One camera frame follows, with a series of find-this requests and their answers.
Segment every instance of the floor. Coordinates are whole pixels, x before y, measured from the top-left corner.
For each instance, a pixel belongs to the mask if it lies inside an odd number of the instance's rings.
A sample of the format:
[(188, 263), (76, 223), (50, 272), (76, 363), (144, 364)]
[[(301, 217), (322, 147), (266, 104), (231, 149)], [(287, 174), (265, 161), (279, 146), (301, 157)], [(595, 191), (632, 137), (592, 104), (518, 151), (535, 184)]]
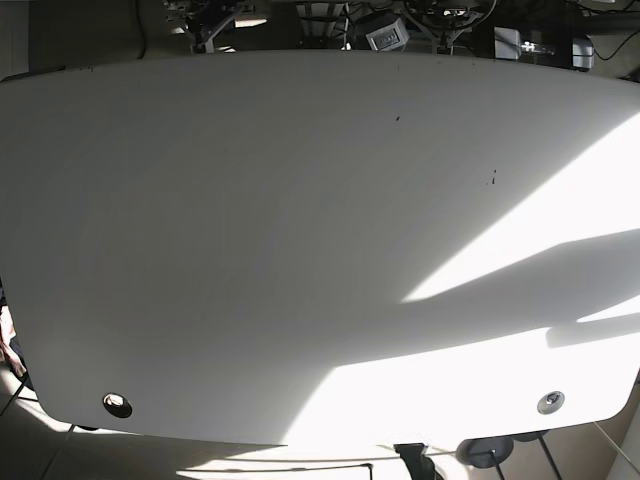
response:
[[(0, 405), (5, 405), (19, 382), (0, 363)], [(24, 399), (35, 399), (23, 390)], [(627, 407), (603, 427), (617, 441), (624, 435), (640, 401), (636, 390)], [(354, 467), (321, 471), (288, 471), (345, 465), (374, 465), (375, 480), (409, 480), (404, 464), (389, 446), (354, 446), (345, 451), (331, 445), (311, 450), (267, 445), (186, 441), (123, 432), (76, 429), (64, 442), (68, 424), (49, 417), (37, 401), (17, 400), (0, 418), (2, 478), (36, 480), (58, 447), (62, 453), (47, 480), (366, 480), (368, 470)], [(592, 425), (554, 430), (546, 435), (560, 471), (567, 480), (604, 480), (615, 455)], [(448, 452), (431, 448), (439, 471), (447, 480), (498, 480), (495, 470), (461, 465)], [(553, 480), (537, 442), (518, 443), (503, 464), (507, 479)]]

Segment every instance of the black cable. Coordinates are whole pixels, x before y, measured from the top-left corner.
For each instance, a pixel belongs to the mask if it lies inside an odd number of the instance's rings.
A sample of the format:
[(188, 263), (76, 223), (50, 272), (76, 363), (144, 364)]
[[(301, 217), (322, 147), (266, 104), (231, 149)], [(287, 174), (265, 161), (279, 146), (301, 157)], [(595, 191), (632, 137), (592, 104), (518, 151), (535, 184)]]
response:
[(534, 9), (530, 9), (527, 12), (527, 15), (529, 15), (529, 16), (535, 15), (536, 13), (540, 13), (541, 11), (546, 10), (546, 8), (547, 8), (547, 1), (546, 0), (542, 0), (539, 3), (538, 7), (534, 8)]
[(340, 20), (340, 17), (324, 17), (319, 15), (314, 17), (300, 17), (300, 20), (305, 20), (307, 22), (336, 23)]
[(635, 70), (622, 77), (618, 77), (618, 80), (626, 80), (627, 82), (640, 83), (640, 78), (638, 77), (638, 74), (636, 73)]
[(204, 2), (204, 5), (202, 5), (198, 10), (194, 12), (189, 12), (187, 15), (189, 17), (195, 17), (200, 15), (202, 12), (204, 12), (207, 9), (210, 3), (211, 3), (211, 0), (207, 0), (206, 2)]
[(75, 425), (71, 425), (69, 427), (69, 430), (67, 430), (67, 434), (62, 439), (62, 443), (60, 445), (58, 445), (58, 448), (56, 448), (56, 451), (53, 452), (53, 455), (49, 459), (49, 462), (47, 463), (47, 466), (44, 467), (44, 470), (40, 474), (40, 480), (44, 480), (46, 478), (47, 473), (49, 473), (49, 471), (51, 470), (51, 467), (53, 467), (53, 464), (56, 462), (56, 459), (60, 455), (60, 452), (62, 452), (62, 447), (64, 446), (65, 443), (67, 443), (67, 440), (69, 440), (69, 437), (71, 436), (71, 434), (73, 433), (73, 430), (75, 428), (76, 428)]
[(638, 0), (631, 0), (631, 1), (627, 4), (627, 6), (626, 6), (626, 7), (621, 8), (620, 10), (614, 10), (614, 9), (611, 9), (611, 10), (605, 10), (605, 11), (606, 11), (607, 13), (614, 13), (614, 12), (626, 12), (627, 10), (629, 10), (629, 9), (633, 6), (633, 4), (634, 4), (634, 3), (636, 3), (637, 1), (638, 1)]
[(336, 38), (341, 38), (344, 35), (349, 35), (349, 32), (347, 32), (346, 30), (342, 30), (341, 28), (335, 28), (333, 29), (334, 32), (337, 32), (337, 34), (331, 35), (331, 40), (335, 40)]
[(618, 52), (620, 51), (620, 49), (622, 47), (624, 47), (626, 45), (626, 43), (631, 40), (633, 37), (635, 37), (636, 35), (638, 35), (640, 33), (640, 28), (638, 30), (636, 30), (635, 32), (633, 32), (631, 35), (629, 35), (627, 38), (625, 38), (622, 43), (618, 46), (618, 48), (616, 48), (613, 53), (611, 55), (609, 55), (608, 57), (603, 57), (601, 56), (598, 51), (596, 50), (596, 47), (593, 47), (593, 53), (596, 54), (596, 57), (598, 57), (600, 60), (602, 60), (603, 62), (608, 62), (609, 60), (611, 60), (613, 57), (615, 57)]
[(142, 18), (140, 17), (140, 0), (133, 0), (133, 9), (136, 17), (136, 24), (138, 25), (138, 33), (140, 34), (140, 53), (138, 54), (138, 60), (142, 60), (147, 54), (147, 34), (144, 31), (144, 25), (142, 25)]
[(4, 415), (4, 413), (9, 409), (9, 407), (11, 406), (11, 404), (15, 401), (16, 398), (18, 398), (18, 395), (20, 395), (20, 392), (22, 392), (22, 389), (25, 387), (25, 385), (27, 384), (27, 380), (29, 380), (29, 372), (24, 374), (24, 378), (22, 380), (22, 383), (20, 384), (20, 386), (18, 387), (18, 390), (16, 390), (16, 392), (11, 395), (11, 398), (9, 399), (9, 401), (7, 402), (7, 404), (4, 406), (4, 408), (2, 409), (2, 411), (0, 412), (0, 417), (2, 415)]
[(389, 2), (389, 5), (385, 5), (385, 6), (383, 6), (383, 7), (380, 7), (380, 6), (378, 6), (378, 5), (373, 6), (373, 5), (372, 5), (372, 4), (370, 4), (370, 3), (367, 3), (367, 6), (368, 6), (371, 10), (373, 10), (374, 12), (381, 12), (382, 10), (387, 10), (388, 8), (390, 8), (394, 3), (396, 3), (396, 2), (392, 0), (391, 2)]
[(350, 6), (356, 6), (358, 8), (356, 8), (355, 10), (349, 10), (349, 15), (353, 15), (354, 13), (358, 13), (360, 10), (362, 10), (362, 7), (364, 7), (364, 3), (354, 3)]
[(469, 53), (471, 53), (471, 55), (473, 55), (474, 57), (478, 57), (478, 54), (476, 53), (475, 49), (473, 49), (473, 48), (471, 47), (471, 45), (469, 45), (469, 44), (468, 44), (467, 42), (465, 42), (464, 40), (461, 40), (460, 38), (458, 38), (458, 42), (460, 43), (460, 45), (461, 45), (463, 48), (466, 48), (466, 49), (469, 51)]
[(502, 469), (500, 468), (500, 462), (498, 462), (498, 459), (496, 458), (496, 452), (491, 450), (491, 452), (489, 453), (491, 454), (491, 458), (493, 458), (493, 466), (495, 467), (496, 472), (498, 473), (498, 477), (500, 477), (500, 480), (505, 480), (504, 473), (502, 473)]
[(237, 468), (227, 470), (189, 470), (190, 472), (200, 473), (286, 473), (286, 472), (315, 472), (321, 470), (344, 470), (346, 468), (367, 468), (369, 470), (369, 478), (373, 478), (373, 464), (363, 463), (361, 465), (336, 465), (333, 467), (304, 467), (304, 468), (287, 468), (274, 470), (241, 470)]

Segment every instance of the white table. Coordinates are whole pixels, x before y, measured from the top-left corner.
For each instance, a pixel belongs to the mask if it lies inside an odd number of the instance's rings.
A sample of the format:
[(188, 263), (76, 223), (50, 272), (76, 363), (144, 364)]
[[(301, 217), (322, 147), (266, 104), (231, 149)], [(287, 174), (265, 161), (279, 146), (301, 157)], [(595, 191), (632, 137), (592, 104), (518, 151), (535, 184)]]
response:
[(628, 398), (635, 85), (273, 52), (51, 74), (0, 104), (0, 274), (56, 419), (445, 445)]

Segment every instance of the cable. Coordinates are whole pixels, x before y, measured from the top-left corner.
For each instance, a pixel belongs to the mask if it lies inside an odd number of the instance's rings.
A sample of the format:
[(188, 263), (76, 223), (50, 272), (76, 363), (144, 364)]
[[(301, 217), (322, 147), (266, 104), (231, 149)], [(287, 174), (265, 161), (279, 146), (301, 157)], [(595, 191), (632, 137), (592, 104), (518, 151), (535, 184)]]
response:
[(462, 48), (466, 48), (469, 51), (469, 53), (471, 53), (472, 56), (478, 57), (478, 54), (473, 48), (471, 48), (471, 45), (469, 45), (464, 40), (460, 40), (460, 39), (458, 39), (458, 42), (460, 42), (460, 45), (462, 46)]
[(534, 8), (534, 9), (529, 10), (529, 11), (527, 12), (527, 15), (528, 15), (528, 16), (535, 15), (535, 14), (540, 13), (541, 11), (545, 10), (546, 8), (547, 8), (547, 0), (542, 0), (542, 1), (540, 2), (540, 4), (538, 5), (538, 7), (537, 7), (537, 8)]
[[(618, 80), (626, 80), (628, 82), (640, 83), (640, 68), (635, 68), (622, 77), (618, 77)], [(640, 385), (640, 381), (637, 381), (634, 386)]]
[(607, 434), (607, 432), (605, 432), (602, 427), (600, 425), (598, 425), (598, 422), (593, 422), (593, 424), (596, 426), (596, 428), (598, 430), (600, 430), (600, 433), (602, 434), (602, 436), (605, 438), (605, 440), (609, 443), (609, 445), (611, 445), (611, 448), (613, 448), (616, 452), (618, 452), (618, 455), (620, 455), (622, 458), (625, 459), (625, 461), (627, 462), (627, 464), (633, 468), (635, 470), (635, 472), (640, 475), (640, 468), (638, 468), (632, 461), (631, 459), (628, 457), (628, 455), (626, 453), (624, 453), (622, 451), (622, 449), (618, 446), (618, 444), (616, 442), (613, 441), (613, 439)]
[(558, 466), (556, 465), (556, 462), (553, 460), (553, 457), (551, 456), (549, 447), (547, 447), (547, 442), (544, 441), (544, 438), (542, 438), (542, 434), (540, 432), (536, 432), (536, 435), (538, 437), (538, 441), (540, 442), (540, 446), (544, 451), (544, 455), (547, 457), (547, 461), (549, 462), (549, 465), (553, 470), (553, 474), (556, 476), (556, 480), (562, 480), (562, 475), (560, 475), (560, 470), (558, 470)]
[(608, 62), (609, 60), (611, 60), (613, 57), (615, 57), (618, 52), (620, 51), (620, 49), (622, 47), (624, 47), (626, 45), (626, 43), (631, 40), (633, 37), (635, 37), (636, 35), (638, 35), (640, 33), (640, 29), (636, 30), (635, 32), (633, 32), (631, 35), (629, 35), (627, 38), (625, 38), (622, 43), (618, 46), (618, 48), (616, 48), (613, 53), (611, 55), (609, 55), (608, 57), (603, 57), (601, 56), (598, 51), (596, 50), (596, 47), (593, 47), (593, 53), (596, 54), (596, 57), (598, 57), (600, 60), (602, 60), (603, 62)]
[(340, 17), (323, 17), (323, 16), (300, 17), (300, 20), (304, 20), (306, 22), (336, 23), (338, 20), (340, 20)]
[[(441, 451), (431, 452), (424, 454), (425, 457), (442, 457), (448, 455), (455, 455), (455, 451)], [(299, 458), (299, 459), (285, 459), (285, 458), (227, 458), (227, 462), (249, 462), (249, 463), (337, 463), (337, 462), (380, 462), (385, 460), (400, 460), (400, 457), (370, 457), (370, 458)]]
[[(409, 10), (411, 7), (407, 4), (408, 2), (405, 0), (404, 2), (404, 6), (406, 10)], [(438, 30), (439, 32), (458, 32), (460, 30), (466, 30), (468, 28), (473, 28), (473, 27), (477, 27), (478, 25), (480, 25), (482, 22), (484, 22), (487, 18), (489, 18), (489, 16), (493, 13), (493, 11), (496, 9), (496, 5), (498, 4), (498, 0), (493, 0), (493, 3), (491, 4), (491, 8), (489, 8), (489, 11), (487, 13), (485, 13), (482, 17), (473, 20), (469, 23), (466, 23), (465, 25), (460, 25), (457, 27), (439, 27), (436, 25), (429, 25), (429, 24), (424, 24), (425, 27), (427, 28), (431, 28), (433, 30)]]
[(364, 3), (352, 3), (351, 6), (356, 6), (358, 8), (356, 8), (355, 10), (350, 10), (349, 12), (347, 12), (347, 15), (353, 15), (354, 13), (358, 13), (364, 7)]
[(342, 48), (344, 50), (347, 49), (347, 35), (348, 35), (348, 31), (349, 31), (349, 4), (347, 3), (344, 6), (344, 10), (345, 10), (345, 15), (346, 18), (344, 19), (344, 37), (342, 39)]
[(75, 425), (71, 425), (69, 427), (69, 430), (67, 430), (67, 434), (62, 439), (62, 443), (58, 445), (58, 448), (56, 448), (56, 451), (53, 452), (53, 455), (49, 459), (49, 463), (47, 463), (47, 466), (44, 467), (44, 470), (40, 474), (40, 480), (44, 480), (47, 477), (47, 473), (51, 471), (51, 467), (53, 467), (53, 464), (56, 462), (57, 458), (60, 456), (60, 452), (62, 452), (62, 447), (64, 446), (65, 443), (67, 443), (67, 440), (69, 440), (69, 437), (71, 436), (75, 428), (76, 428)]
[(0, 417), (2, 415), (4, 415), (4, 413), (9, 409), (9, 407), (11, 406), (11, 404), (15, 401), (16, 398), (18, 398), (18, 395), (20, 395), (20, 392), (22, 392), (22, 389), (25, 387), (25, 385), (27, 384), (27, 380), (29, 380), (29, 373), (25, 373), (24, 375), (24, 379), (22, 380), (22, 383), (20, 384), (20, 386), (18, 387), (18, 390), (16, 390), (16, 393), (14, 393), (11, 398), (9, 399), (9, 401), (7, 402), (7, 404), (4, 406), (4, 408), (2, 409), (2, 411), (0, 412)]
[(420, 23), (419, 21), (417, 21), (415, 18), (413, 18), (411, 16), (411, 14), (409, 13), (408, 9), (403, 9), (402, 10), (402, 14), (405, 16), (405, 18), (407, 20), (409, 20), (411, 23), (413, 23), (416, 27), (418, 27), (418, 30), (420, 30), (422, 33), (424, 33), (424, 35), (431, 41), (431, 52), (433, 54), (438, 53), (438, 39), (435, 37), (435, 35), (433, 33), (431, 33), (431, 30), (429, 30), (427, 27), (425, 27), (422, 23)]
[(498, 462), (498, 459), (496, 458), (496, 452), (491, 450), (491, 452), (489, 453), (491, 454), (491, 458), (493, 459), (493, 466), (495, 467), (496, 472), (498, 473), (498, 477), (500, 477), (500, 480), (504, 480), (504, 473), (502, 473), (502, 469), (500, 468), (500, 462)]
[(626, 7), (621, 8), (620, 10), (615, 10), (615, 9), (610, 9), (610, 10), (605, 10), (606, 13), (616, 13), (616, 12), (626, 12), (627, 10), (629, 10), (634, 3), (636, 3), (638, 0), (631, 0)]
[(207, 9), (210, 3), (211, 3), (211, 0), (207, 0), (206, 2), (204, 2), (204, 5), (202, 5), (198, 10), (187, 13), (187, 16), (195, 17), (197, 15), (200, 15), (202, 12), (204, 12)]
[(147, 54), (147, 34), (144, 31), (144, 25), (142, 25), (142, 18), (140, 17), (140, 0), (133, 0), (133, 9), (136, 17), (136, 24), (138, 25), (138, 33), (140, 34), (140, 53), (138, 54), (138, 60), (142, 60)]
[(242, 8), (238, 7), (235, 11), (231, 12), (225, 19), (223, 19), (218, 25), (216, 25), (215, 29), (209, 35), (209, 39), (216, 38), (218, 34), (224, 30), (224, 28), (229, 25), (233, 20), (236, 19), (238, 15), (242, 13)]
[(392, 0), (391, 2), (389, 2), (389, 5), (385, 5), (385, 6), (378, 6), (378, 5), (372, 5), (370, 3), (367, 3), (367, 6), (373, 10), (374, 12), (381, 12), (382, 10), (387, 10), (388, 8), (390, 8), (391, 6), (393, 6), (393, 4), (396, 3), (395, 0)]

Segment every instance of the tabletop surface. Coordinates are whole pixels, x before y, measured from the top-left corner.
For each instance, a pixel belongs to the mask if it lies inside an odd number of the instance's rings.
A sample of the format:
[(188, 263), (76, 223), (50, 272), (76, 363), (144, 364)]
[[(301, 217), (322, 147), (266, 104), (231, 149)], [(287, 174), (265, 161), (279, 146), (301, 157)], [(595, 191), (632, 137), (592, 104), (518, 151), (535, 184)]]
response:
[(614, 415), (640, 363), (639, 92), (367, 52), (0, 85), (0, 274), (43, 407), (290, 444)]

